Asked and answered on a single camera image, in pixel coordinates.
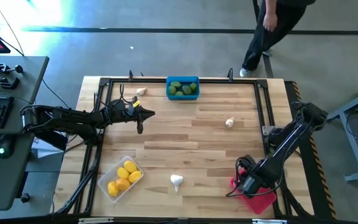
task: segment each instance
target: wooden tabletop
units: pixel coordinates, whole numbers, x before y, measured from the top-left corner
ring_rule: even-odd
[[[99,79],[84,77],[78,110],[93,109],[93,93],[98,90]],[[139,97],[140,104],[155,111],[156,115],[144,122],[141,135],[137,134],[135,123],[114,124],[107,128],[98,175],[100,178],[124,156],[131,156],[143,169],[144,178],[117,204],[111,203],[96,187],[91,215],[273,218],[272,206],[256,215],[238,198],[225,197],[231,191],[229,180],[234,175],[236,159],[246,154],[256,161],[264,157],[253,85],[201,84],[198,100],[170,101],[165,95],[164,83],[125,83],[125,98],[130,99],[137,88],[144,87],[147,91]],[[283,80],[268,79],[268,89],[276,125],[284,127],[292,118]],[[112,99],[118,97],[119,84],[116,83]],[[224,123],[230,117],[235,118],[234,127],[227,129]],[[70,145],[80,141],[76,139]],[[57,209],[78,185],[84,154],[83,146],[64,157],[54,197]],[[170,182],[172,174],[184,177],[177,193]],[[296,199],[306,211],[313,213],[298,154],[291,155],[286,161],[285,177]],[[282,197],[280,192],[278,194],[283,210]]]

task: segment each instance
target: garlic bulb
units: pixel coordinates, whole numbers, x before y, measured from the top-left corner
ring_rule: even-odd
[[[138,94],[139,96],[143,96],[144,95],[144,92],[146,92],[146,89],[147,88],[138,88],[136,90],[136,94]]]
[[[226,126],[228,128],[231,128],[231,127],[233,127],[233,125],[234,125],[234,118],[227,119]]]
[[[175,187],[175,191],[178,192],[179,185],[183,182],[183,177],[179,175],[171,175],[171,182]]]

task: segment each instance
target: white paper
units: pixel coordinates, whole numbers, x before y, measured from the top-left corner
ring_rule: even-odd
[[[59,152],[63,152],[62,150],[52,146],[49,143],[44,142],[41,139],[34,138],[31,149],[38,151],[38,158],[42,158],[44,156],[53,155]]]

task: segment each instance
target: shoe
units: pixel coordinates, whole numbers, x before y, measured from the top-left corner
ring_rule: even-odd
[[[272,54],[272,49],[267,49],[265,50],[264,52],[262,52],[262,54],[268,56],[268,57],[271,57],[273,54]]]
[[[240,77],[241,77],[241,78],[248,78],[248,77],[250,77],[250,76],[251,76],[251,71],[246,70],[246,69],[244,69],[244,68],[242,68],[242,69],[240,70]]]

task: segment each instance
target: blue plastic bin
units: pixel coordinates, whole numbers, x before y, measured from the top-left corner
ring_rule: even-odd
[[[171,82],[180,82],[180,83],[197,83],[197,90],[194,95],[183,95],[183,96],[175,96],[169,95],[168,87],[170,86]],[[198,96],[200,95],[200,79],[198,77],[167,77],[166,82],[166,94],[169,100],[197,100]]]

